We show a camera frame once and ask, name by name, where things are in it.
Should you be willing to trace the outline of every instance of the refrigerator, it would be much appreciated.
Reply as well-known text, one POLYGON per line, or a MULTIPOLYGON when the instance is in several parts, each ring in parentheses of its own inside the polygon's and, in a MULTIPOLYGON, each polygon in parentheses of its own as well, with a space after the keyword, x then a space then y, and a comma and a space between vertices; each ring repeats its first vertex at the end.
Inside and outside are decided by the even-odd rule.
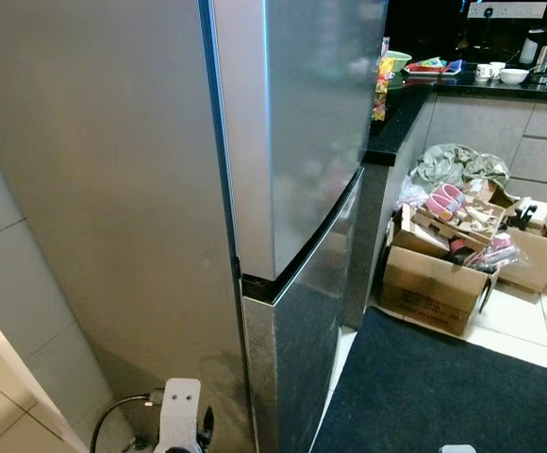
POLYGON ((213 452, 313 442, 386 8, 0 0, 8 184, 114 393, 200 379, 213 452))

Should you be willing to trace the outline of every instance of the electric kettle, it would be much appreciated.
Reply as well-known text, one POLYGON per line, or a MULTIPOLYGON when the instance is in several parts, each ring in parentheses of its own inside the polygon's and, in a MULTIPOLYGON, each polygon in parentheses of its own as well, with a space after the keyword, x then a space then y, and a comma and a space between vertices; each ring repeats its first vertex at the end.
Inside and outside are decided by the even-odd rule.
POLYGON ((532 82, 547 82, 547 28, 533 28, 527 32, 519 63, 531 70, 532 82))

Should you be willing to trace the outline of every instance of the cardboard box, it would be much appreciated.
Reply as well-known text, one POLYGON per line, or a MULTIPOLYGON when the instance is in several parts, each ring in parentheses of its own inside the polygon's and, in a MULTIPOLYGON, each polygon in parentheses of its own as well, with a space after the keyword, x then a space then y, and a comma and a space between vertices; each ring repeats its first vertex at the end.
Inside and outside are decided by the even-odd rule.
POLYGON ((547 238, 513 227, 509 227, 507 233, 525 253, 527 262, 503 267, 500 279, 525 290, 543 291, 547 285, 547 238))
POLYGON ((493 205, 501 206, 502 208, 510 208, 519 201, 518 196, 509 195, 492 180, 481 177, 471 179, 467 182, 462 188, 462 192, 493 205))
POLYGON ((414 211, 409 205, 402 205, 391 244, 431 257, 443 258, 450 252, 447 238, 431 228, 412 222, 414 211))
POLYGON ((423 227, 432 227, 437 230, 441 236, 445 236, 448 239, 460 238, 469 248, 478 252, 491 244, 493 236, 502 223, 506 210, 500 206, 470 195, 466 196, 466 205, 466 210, 472 208, 478 210, 480 213, 489 215, 492 225, 489 225, 489 227, 483 231, 477 230, 477 228, 475 228, 477 222, 475 222, 471 215, 468 215, 462 222, 458 222, 458 216, 445 222, 437 218, 437 216, 426 206, 416 208, 412 221, 423 227))
POLYGON ((478 300, 489 298, 496 275, 393 246, 379 305, 460 335, 478 300))

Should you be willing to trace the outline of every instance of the white mug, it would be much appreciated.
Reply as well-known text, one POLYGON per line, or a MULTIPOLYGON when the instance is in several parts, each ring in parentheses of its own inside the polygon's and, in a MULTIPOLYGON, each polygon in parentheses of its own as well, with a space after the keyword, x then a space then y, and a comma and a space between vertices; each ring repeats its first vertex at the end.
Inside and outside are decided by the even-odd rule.
POLYGON ((477 64, 477 70, 475 72, 475 78, 477 80, 487 80, 491 77, 491 65, 490 64, 477 64))
POLYGON ((489 66, 491 66, 491 78, 498 80, 500 78, 500 71, 506 67, 506 63, 492 61, 489 66))

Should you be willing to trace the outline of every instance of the green bowl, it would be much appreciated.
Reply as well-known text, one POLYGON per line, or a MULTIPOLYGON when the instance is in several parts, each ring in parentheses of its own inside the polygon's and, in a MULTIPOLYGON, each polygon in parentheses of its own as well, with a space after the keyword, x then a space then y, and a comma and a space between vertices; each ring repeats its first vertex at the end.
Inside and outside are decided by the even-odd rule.
POLYGON ((387 52, 387 58, 394 59, 393 69, 391 69, 391 71, 394 73, 399 73, 402 68, 406 66, 406 63, 412 59, 412 56, 403 52, 389 50, 389 52, 387 52))

